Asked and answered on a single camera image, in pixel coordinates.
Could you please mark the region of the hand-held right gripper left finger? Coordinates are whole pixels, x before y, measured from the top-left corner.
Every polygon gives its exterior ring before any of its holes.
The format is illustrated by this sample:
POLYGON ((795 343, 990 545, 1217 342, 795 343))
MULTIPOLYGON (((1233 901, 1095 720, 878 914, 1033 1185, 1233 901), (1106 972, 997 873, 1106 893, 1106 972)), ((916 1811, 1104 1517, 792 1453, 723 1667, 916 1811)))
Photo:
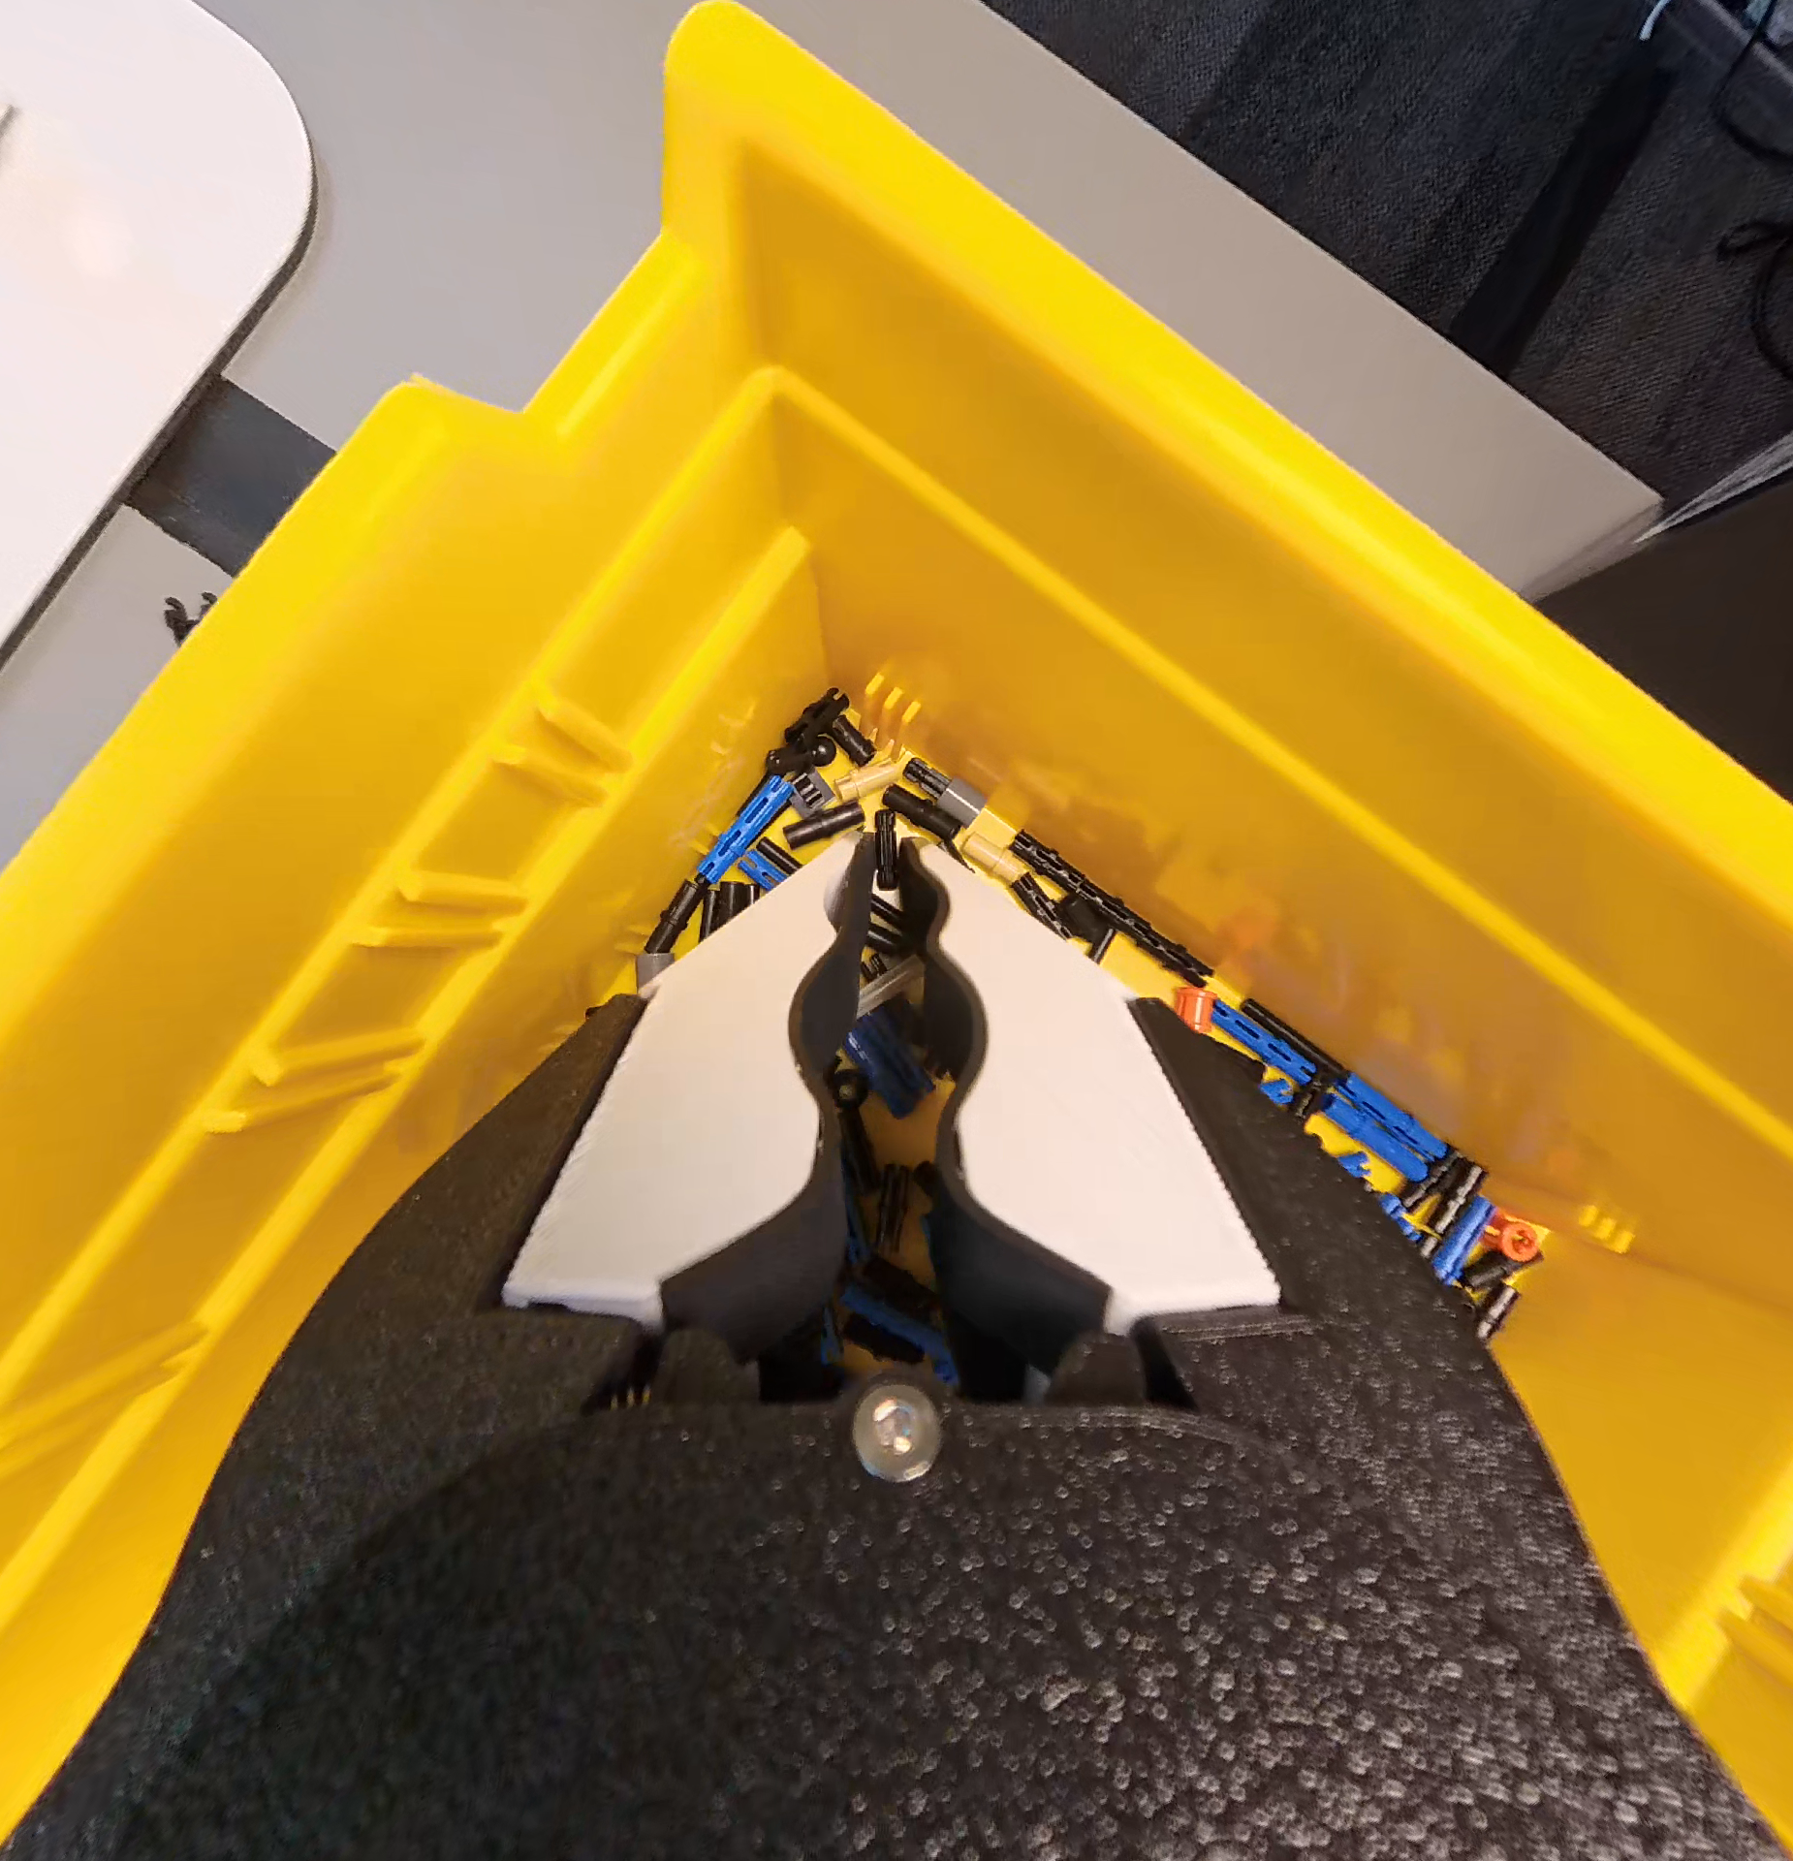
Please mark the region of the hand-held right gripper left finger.
POLYGON ((874 846, 832 846, 648 990, 505 1304, 701 1329, 750 1363, 844 1269, 829 1070, 859 1019, 874 846))

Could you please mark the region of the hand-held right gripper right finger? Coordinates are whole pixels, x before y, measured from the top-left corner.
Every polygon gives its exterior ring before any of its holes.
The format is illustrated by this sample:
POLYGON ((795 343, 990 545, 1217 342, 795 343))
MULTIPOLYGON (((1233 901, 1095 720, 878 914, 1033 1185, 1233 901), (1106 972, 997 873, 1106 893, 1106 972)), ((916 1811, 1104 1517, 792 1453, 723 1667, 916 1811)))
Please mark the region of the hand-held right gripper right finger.
POLYGON ((949 1315, 1040 1375, 1089 1335, 1279 1315, 1209 1112, 1164 1056, 1179 1019, 946 850, 903 850, 903 899, 951 1083, 930 1229, 949 1315))

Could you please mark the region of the yellow plastic bin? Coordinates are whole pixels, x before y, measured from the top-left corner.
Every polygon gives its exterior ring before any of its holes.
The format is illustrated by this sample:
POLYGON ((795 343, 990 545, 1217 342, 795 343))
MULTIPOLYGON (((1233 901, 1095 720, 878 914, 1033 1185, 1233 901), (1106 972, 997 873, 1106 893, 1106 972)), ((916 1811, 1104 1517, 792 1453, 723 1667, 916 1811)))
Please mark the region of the yellow plastic bin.
POLYGON ((0 1858, 1793 1858, 1793 808, 767 22, 662 102, 0 873, 0 1858), (505 1304, 830 687, 959 808, 792 877, 1058 850, 1541 1229, 1496 1336, 1069 938, 1279 1315, 505 1304))

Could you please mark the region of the scatter of blue black pins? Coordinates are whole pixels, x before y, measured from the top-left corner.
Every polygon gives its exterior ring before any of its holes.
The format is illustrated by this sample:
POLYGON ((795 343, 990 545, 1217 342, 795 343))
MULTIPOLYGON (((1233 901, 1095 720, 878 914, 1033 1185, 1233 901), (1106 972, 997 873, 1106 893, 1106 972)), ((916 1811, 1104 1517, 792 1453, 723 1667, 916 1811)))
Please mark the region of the scatter of blue black pins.
MULTIPOLYGON (((723 879, 745 876, 756 894, 764 894, 796 872, 792 846, 800 825, 856 830, 869 825, 878 794, 919 794, 934 812, 954 814, 956 787, 944 770, 907 752, 888 758, 895 772, 847 716, 844 692, 830 687, 767 754, 759 791, 717 836, 717 848, 703 857, 705 876, 684 885, 658 929, 680 929, 693 915, 713 929, 723 879)), ((1022 873, 1004 887, 1033 921, 1087 946, 1092 959, 1123 941, 1179 976, 1183 987, 1212 988, 1203 961, 1025 829, 1002 846, 995 863, 1004 872, 1021 867, 1022 873)), ((1464 1153, 1440 1147, 1415 1118, 1257 1003, 1236 1007, 1218 997, 1215 1025, 1203 1035, 1250 1062, 1261 1095, 1380 1205, 1420 1257, 1466 1302, 1478 1340, 1493 1340, 1517 1304, 1520 1270, 1488 1247, 1490 1224, 1506 1213, 1484 1194, 1484 1170, 1464 1153)), ((910 1198, 930 1195, 933 1213, 948 1217, 948 1195, 930 1185, 922 1165, 875 1164, 863 1141, 861 1103, 879 1085, 878 1062, 854 1056, 844 1070, 845 1255, 820 1319, 822 1363, 844 1363, 844 1345, 854 1343, 892 1363, 922 1363, 954 1382, 948 1300, 898 1260, 910 1198)))

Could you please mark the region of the white book stand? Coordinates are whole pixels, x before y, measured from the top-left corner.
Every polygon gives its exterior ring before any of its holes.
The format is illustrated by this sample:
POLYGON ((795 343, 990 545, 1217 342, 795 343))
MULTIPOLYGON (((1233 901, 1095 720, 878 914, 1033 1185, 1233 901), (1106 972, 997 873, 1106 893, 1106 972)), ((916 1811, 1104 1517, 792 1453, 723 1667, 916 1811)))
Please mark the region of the white book stand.
POLYGON ((185 3, 0 3, 0 663, 294 270, 256 48, 185 3))

